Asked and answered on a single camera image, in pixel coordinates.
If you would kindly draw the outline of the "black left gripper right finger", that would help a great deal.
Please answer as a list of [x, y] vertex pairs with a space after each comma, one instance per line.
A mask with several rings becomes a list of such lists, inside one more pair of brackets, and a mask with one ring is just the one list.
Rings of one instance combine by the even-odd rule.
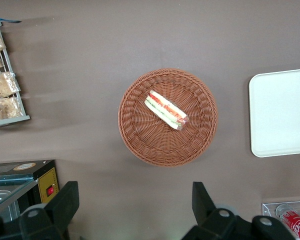
[[193, 240], [294, 240], [278, 219], [257, 215], [248, 222], [226, 208], [217, 208], [202, 182], [192, 184], [192, 211], [197, 225]]

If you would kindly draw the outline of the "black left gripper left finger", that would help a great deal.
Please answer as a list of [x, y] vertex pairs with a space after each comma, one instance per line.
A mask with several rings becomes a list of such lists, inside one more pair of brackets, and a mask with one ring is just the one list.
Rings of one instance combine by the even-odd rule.
[[79, 206], [78, 182], [69, 181], [44, 207], [33, 205], [7, 223], [0, 217], [0, 240], [66, 240]]

